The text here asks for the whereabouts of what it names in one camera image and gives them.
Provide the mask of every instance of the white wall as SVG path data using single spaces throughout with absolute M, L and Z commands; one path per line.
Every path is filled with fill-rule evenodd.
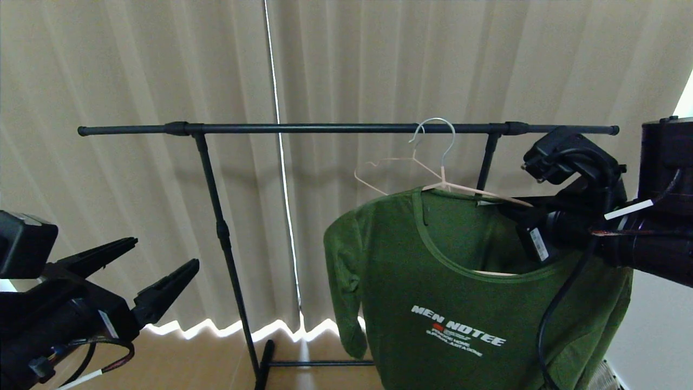
M 674 114 L 693 117 L 693 73 Z M 693 289 L 636 271 L 606 356 L 629 390 L 693 389 Z

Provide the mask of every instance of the round neckline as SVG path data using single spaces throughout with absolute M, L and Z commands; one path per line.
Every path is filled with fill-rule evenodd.
M 421 192 L 422 192 L 423 187 L 419 187 L 415 189 L 412 193 L 412 202 L 414 204 L 414 219 L 416 220 L 416 229 L 419 231 L 419 237 L 421 238 L 421 241 L 423 242 L 424 246 L 428 249 L 428 252 L 435 257 L 438 262 L 442 263 L 444 266 L 448 267 L 450 270 L 463 275 L 467 278 L 472 278 L 476 280 L 480 280 L 483 282 L 494 282 L 494 283 L 522 283 L 522 282 L 531 282 L 535 280 L 540 280 L 543 278 L 547 278 L 551 275 L 554 275 L 556 272 L 560 271 L 563 268 L 566 268 L 567 265 L 569 265 L 569 262 L 564 262 L 561 261 L 561 259 L 558 259 L 554 261 L 552 264 L 549 264 L 547 266 L 544 266 L 540 269 L 537 269 L 535 271 L 527 272 L 527 273 L 521 273 L 518 275 L 487 275 L 484 273 L 478 273 L 475 272 L 474 270 L 467 269 L 458 263 L 450 260 L 447 256 L 445 256 L 444 253 L 440 251 L 440 249 L 435 245 L 433 242 L 429 232 L 428 228 L 423 222 L 423 200 L 421 198 Z M 435 196 L 442 196 L 445 198 L 453 198 L 453 199 L 459 199 L 459 200 L 465 200 L 465 201 L 477 201 L 478 198 L 474 196 L 469 196 L 465 194 L 456 194 L 454 192 L 447 192 L 443 191 L 440 189 L 431 189 L 428 190 L 431 194 Z

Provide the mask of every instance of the horizontal rod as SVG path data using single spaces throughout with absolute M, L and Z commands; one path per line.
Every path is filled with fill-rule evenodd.
M 311 367 L 311 366 L 373 366 L 373 360 L 278 360 L 270 362 L 271 367 Z
M 276 134 L 276 133 L 413 133 L 417 124 L 189 124 L 171 122 L 151 126 L 80 126 L 80 135 L 99 134 L 160 134 L 193 135 L 196 133 L 232 134 Z M 548 133 L 562 127 L 583 134 L 618 134 L 618 126 L 563 126 L 529 125 L 522 122 L 504 124 L 455 124 L 455 132 L 460 134 L 501 134 L 519 135 L 526 133 Z M 427 133 L 449 133 L 445 124 L 427 124 Z

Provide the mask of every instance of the clothes hanger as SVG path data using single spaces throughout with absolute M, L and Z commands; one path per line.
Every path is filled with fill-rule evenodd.
M 438 178 L 440 178 L 441 181 L 439 181 L 439 182 L 437 182 L 437 183 L 435 183 L 435 184 L 431 184 L 431 185 L 425 186 L 423 189 L 421 189 L 422 192 L 423 192 L 423 191 L 428 191 L 428 190 L 430 190 L 430 189 L 435 189 L 435 188 L 442 189 L 442 190 L 446 190 L 446 189 L 449 189 L 449 188 L 455 188 L 455 189 L 460 189 L 460 190 L 462 190 L 462 191 L 471 192 L 471 193 L 473 193 L 473 194 L 486 195 L 486 196 L 490 196 L 490 197 L 492 197 L 492 198 L 502 199 L 502 200 L 504 200 L 504 201 L 516 203 L 516 204 L 519 204 L 519 205 L 523 205 L 523 206 L 527 206 L 527 207 L 533 207 L 532 204 L 530 204 L 530 203 L 521 201 L 521 200 L 519 200 L 519 199 L 511 198 L 511 197 L 509 197 L 509 196 L 494 194 L 493 192 L 483 191 L 483 190 L 481 190 L 481 189 L 476 189 L 476 188 L 472 188 L 472 187 L 466 187 L 466 186 L 463 186 L 463 185 L 457 185 L 457 184 L 455 184 L 455 183 L 450 183 L 450 182 L 448 182 L 448 181 L 445 179 L 445 157 L 448 155 L 448 152 L 453 148 L 453 145 L 455 145 L 455 136 L 457 135 L 457 133 L 455 132 L 455 127 L 453 126 L 453 124 L 450 123 L 449 121 L 447 121 L 446 119 L 443 119 L 443 118 L 429 118 L 429 119 L 426 119 L 425 121 L 421 122 L 421 123 L 419 124 L 419 126 L 416 128 L 416 131 L 414 131 L 414 137 L 411 139 L 410 142 L 413 142 L 413 141 L 416 139 L 416 135 L 419 134 L 419 130 L 423 127 L 424 124 L 428 123 L 429 121 L 442 121 L 442 122 L 445 122 L 445 124 L 447 124 L 448 127 L 450 127 L 450 129 L 452 130 L 452 132 L 453 132 L 453 138 L 452 138 L 452 141 L 450 142 L 450 146 L 448 146 L 448 148 L 445 150 L 445 152 L 443 153 L 443 156 L 442 156 L 441 159 L 440 159 L 440 175 L 436 175 L 436 176 L 438 176 Z
M 421 131 L 423 133 L 426 133 L 426 129 L 421 124 L 419 124 L 419 125 L 421 126 Z M 414 138 L 410 139 L 409 143 L 411 144 L 413 141 L 414 141 Z M 421 165 L 424 169 L 426 169 L 426 171 L 429 171 L 432 175 L 434 175 L 438 179 L 442 179 L 438 173 L 436 173 L 433 169 L 427 167 L 424 163 L 422 163 L 421 161 L 419 161 L 416 158 L 416 148 L 419 147 L 420 143 L 421 143 L 421 139 L 419 139 L 416 142 L 416 144 L 414 144 L 414 151 L 412 152 L 412 157 L 381 158 L 380 160 L 378 160 L 376 162 L 368 161 L 368 162 L 366 162 L 366 165 L 370 165 L 372 167 L 377 167 L 378 165 L 380 165 L 381 162 L 384 162 L 384 161 L 413 161 L 413 162 L 417 163 L 418 165 Z M 353 177 L 356 178 L 356 180 L 360 181 L 361 183 L 365 184 L 366 186 L 370 187 L 371 189 L 374 189 L 375 191 L 380 192 L 381 194 L 383 194 L 385 196 L 388 195 L 384 191 L 382 191 L 378 188 L 375 188 L 375 186 L 373 186 L 369 183 L 366 183 L 362 178 L 358 177 L 358 174 L 356 173 L 357 170 L 358 170 L 358 167 L 356 167 L 356 169 L 353 170 Z

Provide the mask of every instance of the curtain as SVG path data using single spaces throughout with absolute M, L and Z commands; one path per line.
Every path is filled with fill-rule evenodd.
M 286 122 L 619 125 L 591 136 L 638 181 L 640 124 L 676 107 L 693 65 L 692 6 L 680 1 L 269 2 L 280 118 Z M 502 137 L 487 189 L 554 194 L 519 169 L 540 135 Z M 322 234 L 379 196 L 353 177 L 397 192 L 431 183 L 408 163 L 410 135 L 284 135 L 288 195 L 306 327 L 333 316 Z M 447 135 L 426 135 L 417 156 L 437 169 Z M 446 159 L 474 186 L 485 136 L 462 135 Z
M 90 278 L 130 300 L 192 257 L 160 321 L 238 320 L 195 142 L 77 126 L 272 123 L 265 11 L 251 1 L 3 1 L 2 208 L 60 228 L 51 261 L 135 236 Z M 299 324 L 276 135 L 209 136 L 254 330 Z

